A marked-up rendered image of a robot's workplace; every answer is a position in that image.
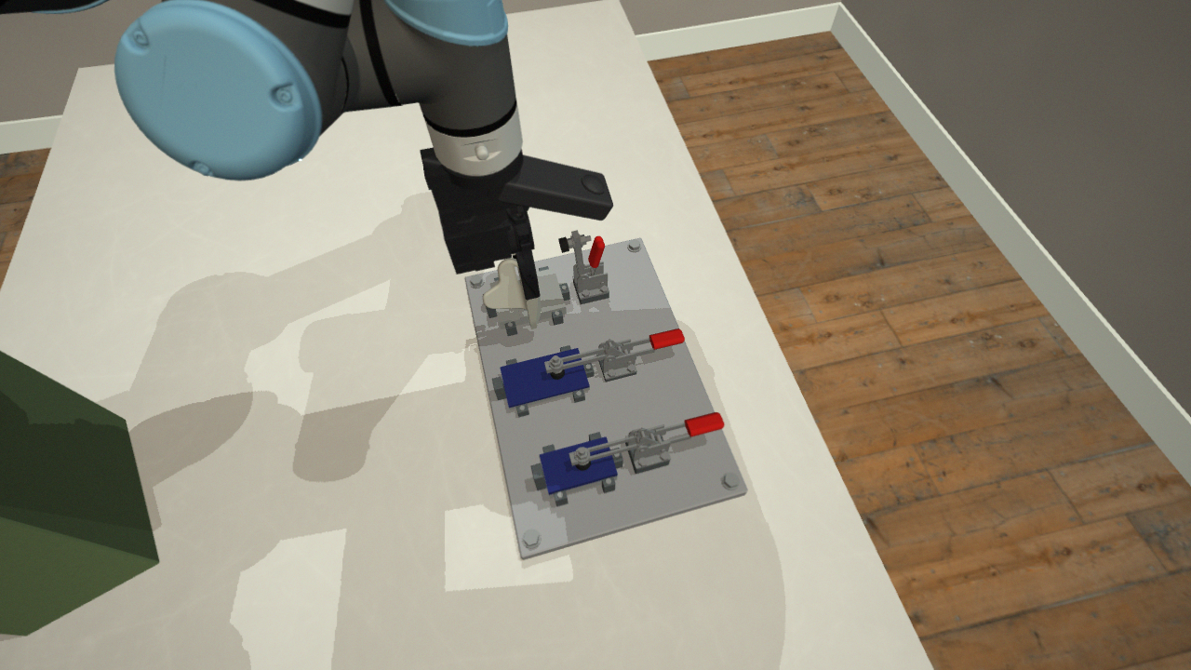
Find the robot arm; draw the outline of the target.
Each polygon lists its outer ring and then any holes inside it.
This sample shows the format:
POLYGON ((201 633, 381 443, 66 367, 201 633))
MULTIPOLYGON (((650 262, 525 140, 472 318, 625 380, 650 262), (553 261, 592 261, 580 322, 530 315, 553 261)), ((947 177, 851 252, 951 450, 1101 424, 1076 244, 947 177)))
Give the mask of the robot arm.
MULTIPOLYGON (((204 177, 272 177, 343 112, 418 102, 441 164, 485 177, 523 144, 507 33, 501 0, 162 0, 116 44, 116 88, 154 148, 204 177)), ((601 173, 523 157, 498 202, 613 208, 601 173)))

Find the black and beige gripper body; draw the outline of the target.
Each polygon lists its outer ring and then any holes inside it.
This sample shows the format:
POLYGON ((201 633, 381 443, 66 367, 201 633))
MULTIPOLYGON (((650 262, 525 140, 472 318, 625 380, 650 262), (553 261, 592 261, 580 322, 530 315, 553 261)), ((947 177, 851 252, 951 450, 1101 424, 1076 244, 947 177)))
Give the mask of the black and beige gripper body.
POLYGON ((495 195, 520 171, 522 150, 501 171, 485 177, 468 177, 445 168, 435 157, 434 148, 422 149, 420 157, 456 275, 490 270, 495 261, 512 258, 512 253, 522 251, 518 237, 529 234, 535 249, 529 208, 498 202, 495 195))

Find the toggle clamp with red handle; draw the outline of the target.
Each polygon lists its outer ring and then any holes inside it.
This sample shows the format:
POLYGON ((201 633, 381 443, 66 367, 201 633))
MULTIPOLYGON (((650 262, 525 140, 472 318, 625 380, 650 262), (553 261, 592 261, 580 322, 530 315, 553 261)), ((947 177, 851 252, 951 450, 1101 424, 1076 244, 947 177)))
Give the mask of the toggle clamp with red handle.
POLYGON ((656 334, 649 336, 649 338, 631 342, 631 339, 624 342, 613 342, 609 339, 607 342, 601 342, 598 349, 592 349, 592 351, 584 352, 581 355, 570 355, 560 357, 554 355, 551 361, 544 362, 547 372, 550 372, 551 378, 563 378, 565 369, 581 367, 588 364, 588 362, 599 361, 601 367, 601 372, 605 382, 615 381, 615 378, 624 378, 628 376, 636 376, 636 357, 640 355, 651 355, 655 353, 655 349, 676 346, 685 340, 681 328, 673 328, 665 332, 656 332, 656 334), (651 343, 650 349, 642 349, 642 351, 630 353, 632 346, 641 346, 641 344, 651 343), (582 359, 590 355, 598 355, 591 357, 591 359, 569 362, 567 361, 582 359), (550 367, 550 368, 549 368, 550 367))
POLYGON ((701 417, 690 417, 685 422, 676 425, 668 425, 665 428, 665 424, 655 425, 651 428, 636 428, 631 430, 626 438, 621 438, 621 440, 609 442, 607 444, 601 444, 594 447, 578 447, 576 452, 570 452, 570 467, 575 465, 579 470, 587 470, 591 465, 591 461, 600 459, 607 457, 607 455, 615 455, 621 452, 628 452, 632 463, 635 474, 643 474, 651 470, 651 468, 660 468, 669 465, 671 453, 668 452, 671 444, 676 444, 676 442, 688 440, 691 436, 703 436, 705 433, 712 432, 712 430, 721 430, 724 427, 723 419, 718 412, 713 414, 706 414, 701 417), (690 436, 681 436, 678 438, 671 438, 671 440, 663 440, 662 436, 666 436, 668 430, 675 428, 688 428, 690 436), (596 452, 599 449, 612 447, 616 445, 625 444, 626 447, 615 449, 611 452, 603 452, 590 455, 590 452, 596 452), (631 445, 631 446, 630 446, 631 445), (575 457, 575 458, 574 458, 575 457))

